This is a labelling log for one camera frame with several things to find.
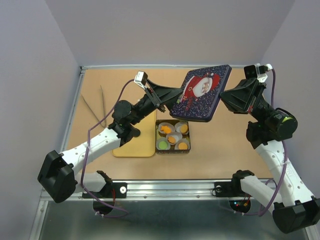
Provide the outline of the orange fish cookie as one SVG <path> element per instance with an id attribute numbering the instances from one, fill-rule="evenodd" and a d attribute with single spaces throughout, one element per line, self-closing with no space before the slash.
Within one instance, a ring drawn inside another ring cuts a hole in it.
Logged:
<path id="1" fill-rule="evenodd" d="M 172 129 L 168 125 L 162 125 L 161 126 L 161 131 L 164 134 L 170 134 L 172 132 Z"/>

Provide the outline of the gold tin lid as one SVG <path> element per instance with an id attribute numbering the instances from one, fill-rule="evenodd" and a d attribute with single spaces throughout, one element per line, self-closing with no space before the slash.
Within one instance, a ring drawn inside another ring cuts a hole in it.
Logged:
<path id="1" fill-rule="evenodd" d="M 170 116 L 189 122 L 211 121 L 231 71 L 228 64 L 190 70 L 181 85 L 181 95 L 169 111 Z"/>

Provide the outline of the round tan cookie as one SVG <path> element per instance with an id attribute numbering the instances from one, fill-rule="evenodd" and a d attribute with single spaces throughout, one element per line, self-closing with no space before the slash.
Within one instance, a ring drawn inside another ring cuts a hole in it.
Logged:
<path id="1" fill-rule="evenodd" d="M 188 131 L 189 131 L 189 127 L 188 127 L 188 125 L 187 124 L 183 124 L 183 125 L 181 125 L 180 126 L 180 132 L 182 133 L 182 134 L 186 134 Z"/>
<path id="2" fill-rule="evenodd" d="M 180 142 L 180 143 L 178 144 L 178 149 L 179 149 L 179 150 L 188 150 L 189 147 L 188 147 L 188 144 L 187 144 L 186 142 Z"/>

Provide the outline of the green round cookie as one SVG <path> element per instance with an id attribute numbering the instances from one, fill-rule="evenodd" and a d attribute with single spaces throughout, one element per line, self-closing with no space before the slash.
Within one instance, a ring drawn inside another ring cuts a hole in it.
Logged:
<path id="1" fill-rule="evenodd" d="M 166 141 L 161 141 L 158 143 L 158 148 L 161 150 L 166 150 L 168 148 L 168 144 Z"/>

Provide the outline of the metal tongs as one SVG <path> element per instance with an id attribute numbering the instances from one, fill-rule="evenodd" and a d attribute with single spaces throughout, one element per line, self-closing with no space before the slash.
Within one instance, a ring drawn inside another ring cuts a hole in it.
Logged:
<path id="1" fill-rule="evenodd" d="M 104 90 L 103 87 L 100 85 L 99 86 L 99 97 L 98 100 L 100 100 L 98 106 L 100 107 L 100 111 L 101 113 L 97 114 L 97 107 L 92 108 L 91 104 L 88 103 L 88 101 L 86 100 L 86 98 L 83 96 L 83 94 L 80 94 L 81 99 L 83 100 L 84 105 L 87 107 L 87 109 L 89 110 L 89 112 L 94 116 L 94 118 L 96 119 L 96 121 L 100 124 L 100 126 L 102 128 L 106 128 L 107 127 L 107 120 L 104 119 L 101 122 L 102 117 L 105 117 L 107 112 L 106 112 L 106 105 L 105 105 L 105 95 L 104 95 Z"/>

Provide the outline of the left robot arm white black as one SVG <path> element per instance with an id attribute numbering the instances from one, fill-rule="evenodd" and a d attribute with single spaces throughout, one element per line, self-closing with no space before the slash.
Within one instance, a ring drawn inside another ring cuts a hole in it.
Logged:
<path id="1" fill-rule="evenodd" d="M 138 137 L 140 131 L 135 124 L 156 109 L 170 110 L 183 92 L 181 88 L 160 86 L 148 79 L 142 82 L 148 83 L 144 96 L 135 105 L 118 99 L 109 112 L 113 121 L 101 133 L 89 136 L 86 142 L 72 149 L 61 153 L 53 150 L 45 156 L 37 180 L 56 203 L 84 191 L 108 196 L 111 179 L 102 171 L 85 176 L 87 164 Z"/>

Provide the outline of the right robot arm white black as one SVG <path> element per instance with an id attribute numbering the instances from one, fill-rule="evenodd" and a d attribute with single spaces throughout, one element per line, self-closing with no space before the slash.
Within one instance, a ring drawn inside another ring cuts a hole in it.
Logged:
<path id="1" fill-rule="evenodd" d="M 243 79 L 233 89 L 220 93 L 229 111 L 250 114 L 246 138 L 267 165 L 276 188 L 262 183 L 251 171 L 238 170 L 233 174 L 230 189 L 235 195 L 246 193 L 269 211 L 278 229 L 291 233 L 316 225 L 320 220 L 320 200 L 306 187 L 290 162 L 285 140 L 298 127 L 297 119 L 282 108 L 273 108 L 263 97 L 265 83 L 256 78 Z"/>

